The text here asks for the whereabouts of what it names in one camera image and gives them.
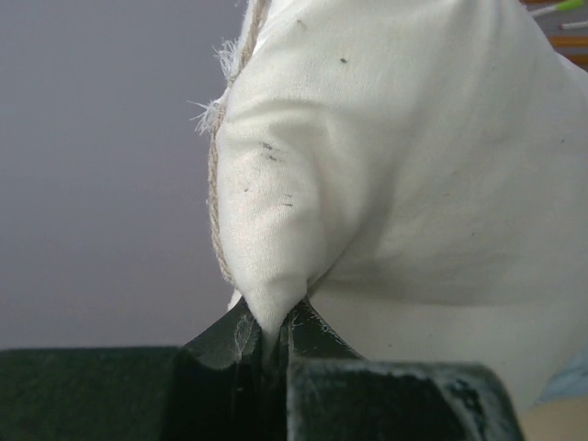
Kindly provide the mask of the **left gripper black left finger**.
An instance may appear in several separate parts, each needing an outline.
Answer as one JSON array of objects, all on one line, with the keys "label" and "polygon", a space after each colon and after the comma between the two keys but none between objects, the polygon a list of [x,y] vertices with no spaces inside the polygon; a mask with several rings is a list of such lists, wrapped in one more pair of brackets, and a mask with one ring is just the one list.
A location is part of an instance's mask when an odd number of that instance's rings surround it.
[{"label": "left gripper black left finger", "polygon": [[261,440],[258,326],[239,303],[183,346],[1,353],[4,440]]}]

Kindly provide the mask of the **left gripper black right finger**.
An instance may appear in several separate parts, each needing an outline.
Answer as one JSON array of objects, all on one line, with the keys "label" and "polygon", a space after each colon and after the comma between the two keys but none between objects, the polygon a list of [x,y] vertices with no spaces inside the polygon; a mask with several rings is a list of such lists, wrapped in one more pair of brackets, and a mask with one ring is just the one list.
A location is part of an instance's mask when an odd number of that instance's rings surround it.
[{"label": "left gripper black right finger", "polygon": [[288,440],[485,440],[524,435],[485,366],[361,357],[303,300],[282,328]]}]

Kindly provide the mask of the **white pillow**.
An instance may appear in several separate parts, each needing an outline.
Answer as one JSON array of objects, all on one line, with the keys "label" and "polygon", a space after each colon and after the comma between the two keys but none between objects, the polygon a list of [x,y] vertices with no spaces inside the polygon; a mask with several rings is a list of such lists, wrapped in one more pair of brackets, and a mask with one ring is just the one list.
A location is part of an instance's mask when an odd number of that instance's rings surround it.
[{"label": "white pillow", "polygon": [[587,74],[516,1],[252,1],[204,114],[220,267],[265,338],[477,361],[531,407],[587,342]]}]

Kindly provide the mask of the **light blue pillowcase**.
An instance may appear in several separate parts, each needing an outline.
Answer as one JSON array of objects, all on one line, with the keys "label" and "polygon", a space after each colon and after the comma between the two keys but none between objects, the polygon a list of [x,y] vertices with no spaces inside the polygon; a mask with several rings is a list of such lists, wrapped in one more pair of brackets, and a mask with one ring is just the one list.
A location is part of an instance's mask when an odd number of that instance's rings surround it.
[{"label": "light blue pillowcase", "polygon": [[583,351],[548,381],[537,404],[586,396],[587,371],[587,351]]}]

